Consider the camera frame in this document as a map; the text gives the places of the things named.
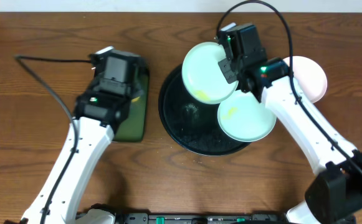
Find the mint green plate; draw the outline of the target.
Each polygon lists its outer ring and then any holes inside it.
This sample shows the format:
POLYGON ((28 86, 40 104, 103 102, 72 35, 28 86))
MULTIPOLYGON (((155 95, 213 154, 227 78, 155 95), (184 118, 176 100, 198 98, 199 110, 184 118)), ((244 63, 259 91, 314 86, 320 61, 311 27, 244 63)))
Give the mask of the mint green plate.
POLYGON ((273 130, 277 117, 259 103, 252 93, 237 90, 220 103, 217 120, 230 138, 254 142, 266 137, 273 130))
POLYGON ((218 65, 225 57, 223 46, 215 42, 197 44, 186 54, 181 76, 193 98, 204 104, 215 105, 235 92, 238 82, 229 84, 218 65))

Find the pale pink plate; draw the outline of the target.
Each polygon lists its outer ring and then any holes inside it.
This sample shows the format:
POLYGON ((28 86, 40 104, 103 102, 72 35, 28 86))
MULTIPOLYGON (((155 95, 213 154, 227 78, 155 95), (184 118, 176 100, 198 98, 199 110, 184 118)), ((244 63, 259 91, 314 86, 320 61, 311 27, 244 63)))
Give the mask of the pale pink plate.
POLYGON ((328 80, 325 71, 314 60, 304 56, 293 56, 293 75, 298 81, 297 92, 301 91, 312 102, 316 103, 326 93, 328 80))

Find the green and yellow sponge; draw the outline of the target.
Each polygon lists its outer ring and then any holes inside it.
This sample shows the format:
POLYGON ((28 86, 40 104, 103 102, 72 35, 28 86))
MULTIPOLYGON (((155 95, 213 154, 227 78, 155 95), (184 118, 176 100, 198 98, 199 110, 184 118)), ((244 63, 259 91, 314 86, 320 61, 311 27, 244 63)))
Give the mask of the green and yellow sponge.
POLYGON ((131 102, 132 102, 132 103, 135 103, 135 102, 137 102, 139 99, 140 99, 140 96, 138 96, 138 97, 136 97, 136 98, 132 99, 132 100, 131 100, 131 102))

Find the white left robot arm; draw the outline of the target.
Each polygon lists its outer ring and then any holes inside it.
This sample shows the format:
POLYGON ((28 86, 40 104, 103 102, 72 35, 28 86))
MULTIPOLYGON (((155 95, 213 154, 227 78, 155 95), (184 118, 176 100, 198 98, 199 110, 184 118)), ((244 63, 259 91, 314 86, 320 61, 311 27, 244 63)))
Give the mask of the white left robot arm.
POLYGON ((140 142, 145 132, 149 70, 137 54, 112 46, 90 54, 94 77, 70 111, 58 94, 25 64, 16 62, 54 97, 70 120, 63 148, 36 199, 20 223, 114 223, 116 215, 92 208, 77 216, 80 200, 106 148, 113 142, 140 142))

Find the mint green plate front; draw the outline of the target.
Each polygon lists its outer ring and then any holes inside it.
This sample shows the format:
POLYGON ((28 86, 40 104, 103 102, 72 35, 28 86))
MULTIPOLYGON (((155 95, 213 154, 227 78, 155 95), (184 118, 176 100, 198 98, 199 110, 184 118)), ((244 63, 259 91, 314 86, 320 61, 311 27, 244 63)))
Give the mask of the mint green plate front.
POLYGON ((254 142, 266 137, 273 130, 277 117, 259 103, 252 93, 237 90, 220 103, 217 120, 230 138, 254 142))

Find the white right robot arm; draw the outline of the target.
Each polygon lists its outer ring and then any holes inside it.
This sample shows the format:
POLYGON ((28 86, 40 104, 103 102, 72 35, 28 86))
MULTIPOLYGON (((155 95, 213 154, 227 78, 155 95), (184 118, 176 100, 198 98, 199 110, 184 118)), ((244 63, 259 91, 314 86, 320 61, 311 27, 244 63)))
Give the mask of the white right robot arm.
POLYGON ((338 223, 362 209, 362 151, 346 140, 315 107, 326 75, 302 56, 267 58, 253 24, 217 32, 226 57, 219 62, 228 82, 238 81, 285 126, 306 156, 315 180, 304 201, 291 208, 292 223, 338 223))

